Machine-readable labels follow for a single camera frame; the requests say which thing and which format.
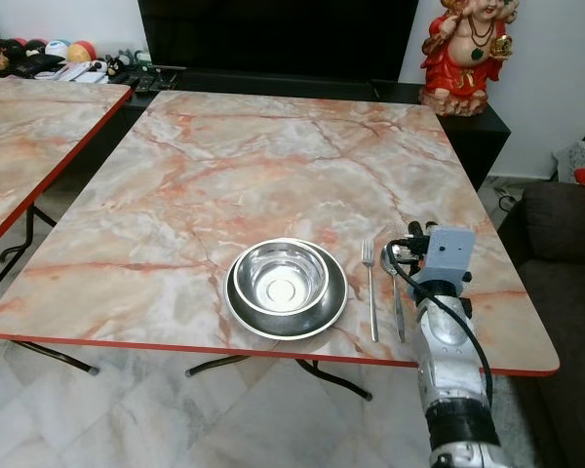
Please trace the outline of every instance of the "metal plate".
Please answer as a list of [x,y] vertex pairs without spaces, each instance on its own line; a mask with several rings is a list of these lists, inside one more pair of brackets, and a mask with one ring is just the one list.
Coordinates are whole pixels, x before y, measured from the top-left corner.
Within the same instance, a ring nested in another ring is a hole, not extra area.
[[225,278],[225,301],[230,312],[250,332],[272,339],[294,340],[307,338],[330,327],[340,317],[347,303],[348,283],[342,267],[323,248],[302,241],[319,253],[325,261],[330,281],[321,301],[305,312],[294,315],[265,315],[252,310],[241,300],[234,288],[232,264]]

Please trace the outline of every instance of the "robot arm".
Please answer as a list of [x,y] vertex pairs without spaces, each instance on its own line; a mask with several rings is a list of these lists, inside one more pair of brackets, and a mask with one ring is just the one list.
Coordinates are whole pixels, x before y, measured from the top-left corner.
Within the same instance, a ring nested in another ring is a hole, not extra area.
[[[410,286],[409,296],[418,311],[414,349],[420,400],[430,433],[430,466],[511,468],[498,441],[479,372],[478,353],[471,339],[470,302],[459,297],[462,282],[470,279],[467,268],[474,233],[435,225],[428,228],[430,235],[424,236],[418,223],[411,224],[412,236],[388,243],[386,250],[394,268],[391,273],[408,277],[410,284],[416,285]],[[418,269],[423,257],[424,265]],[[415,274],[410,278],[400,264],[411,265]]]

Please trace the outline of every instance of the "marble tabletop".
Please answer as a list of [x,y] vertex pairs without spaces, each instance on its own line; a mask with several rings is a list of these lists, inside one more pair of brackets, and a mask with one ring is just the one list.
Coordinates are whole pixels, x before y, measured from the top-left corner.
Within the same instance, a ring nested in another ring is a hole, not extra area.
[[123,85],[0,79],[0,236],[129,95]]
[[[559,366],[477,194],[434,113],[421,106],[163,92],[135,123],[0,301],[0,337],[415,366],[415,309],[374,269],[371,341],[361,241],[412,220],[477,234],[466,286],[493,370]],[[225,273],[246,247],[296,237],[343,266],[351,297],[327,331],[276,341],[227,310]]]

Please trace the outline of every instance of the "metal bowl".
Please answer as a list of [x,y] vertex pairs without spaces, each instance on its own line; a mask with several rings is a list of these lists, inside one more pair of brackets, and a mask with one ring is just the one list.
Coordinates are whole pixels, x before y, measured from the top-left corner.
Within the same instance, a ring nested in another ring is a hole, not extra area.
[[296,239],[273,239],[250,247],[233,269],[237,295],[256,312],[293,315],[314,307],[328,289],[323,258]]
[[228,270],[225,279],[225,301],[232,315],[250,332],[272,339],[302,339],[327,329],[344,311],[348,293],[344,270],[329,253],[319,246],[302,243],[321,256],[330,277],[328,288],[321,300],[304,312],[283,315],[262,314],[255,311],[237,294],[232,280],[236,262]]

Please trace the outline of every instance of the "black tv screen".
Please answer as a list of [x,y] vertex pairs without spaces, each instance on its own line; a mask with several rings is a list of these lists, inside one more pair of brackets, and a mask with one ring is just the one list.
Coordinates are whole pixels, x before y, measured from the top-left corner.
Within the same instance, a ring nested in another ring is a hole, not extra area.
[[396,80],[418,0],[138,0],[157,65]]

